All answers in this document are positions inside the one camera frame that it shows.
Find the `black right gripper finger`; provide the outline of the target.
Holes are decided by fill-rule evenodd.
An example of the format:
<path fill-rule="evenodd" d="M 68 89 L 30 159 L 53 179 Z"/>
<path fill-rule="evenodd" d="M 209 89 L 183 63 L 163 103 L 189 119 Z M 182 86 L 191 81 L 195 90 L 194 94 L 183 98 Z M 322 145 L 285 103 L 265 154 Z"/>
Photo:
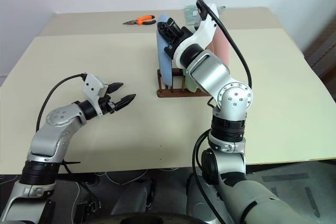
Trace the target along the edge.
<path fill-rule="evenodd" d="M 174 42 L 174 31 L 172 30 L 173 23 L 174 21 L 167 21 L 167 22 L 158 22 L 157 24 L 159 34 L 169 45 L 171 45 Z"/>
<path fill-rule="evenodd" d="M 169 18 L 166 23 L 173 36 L 175 37 L 183 36 L 184 32 L 180 29 L 180 27 L 173 18 Z"/>

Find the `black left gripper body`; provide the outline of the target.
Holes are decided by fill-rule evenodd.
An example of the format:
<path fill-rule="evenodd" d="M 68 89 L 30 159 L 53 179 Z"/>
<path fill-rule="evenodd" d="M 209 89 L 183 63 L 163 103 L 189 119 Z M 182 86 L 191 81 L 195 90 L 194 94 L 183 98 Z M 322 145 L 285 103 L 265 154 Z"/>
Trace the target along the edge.
<path fill-rule="evenodd" d="M 115 107 L 115 104 L 111 102 L 111 97 L 108 94 L 100 98 L 100 109 L 102 114 L 113 114 L 115 112 Z"/>

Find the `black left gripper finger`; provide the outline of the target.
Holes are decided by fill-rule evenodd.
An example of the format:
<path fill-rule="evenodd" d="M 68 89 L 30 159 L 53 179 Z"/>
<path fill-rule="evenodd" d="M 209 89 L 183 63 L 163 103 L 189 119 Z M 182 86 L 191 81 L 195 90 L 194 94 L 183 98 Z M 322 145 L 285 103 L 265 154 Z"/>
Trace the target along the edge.
<path fill-rule="evenodd" d="M 136 94 L 130 94 L 130 95 L 124 96 L 119 102 L 114 104 L 114 109 L 115 110 L 123 109 L 124 107 L 129 105 L 135 97 L 136 97 Z"/>
<path fill-rule="evenodd" d="M 123 86 L 122 82 L 115 82 L 115 83 L 109 84 L 107 88 L 107 94 L 111 94 L 117 91 L 122 86 Z"/>

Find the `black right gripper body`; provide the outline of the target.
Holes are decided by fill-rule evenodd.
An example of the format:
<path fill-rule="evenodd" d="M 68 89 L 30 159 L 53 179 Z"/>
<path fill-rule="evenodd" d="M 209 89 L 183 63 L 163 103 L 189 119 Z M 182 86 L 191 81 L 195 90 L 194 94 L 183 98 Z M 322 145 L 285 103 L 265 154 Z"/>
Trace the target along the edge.
<path fill-rule="evenodd" d="M 167 44 L 167 46 L 164 48 L 164 51 L 170 58 L 174 58 L 174 53 L 177 47 L 180 45 L 180 43 L 182 43 L 185 39 L 193 35 L 193 33 L 186 27 L 182 27 L 181 30 L 184 32 L 183 36 L 181 37 L 174 36 L 174 42 L 171 45 Z"/>

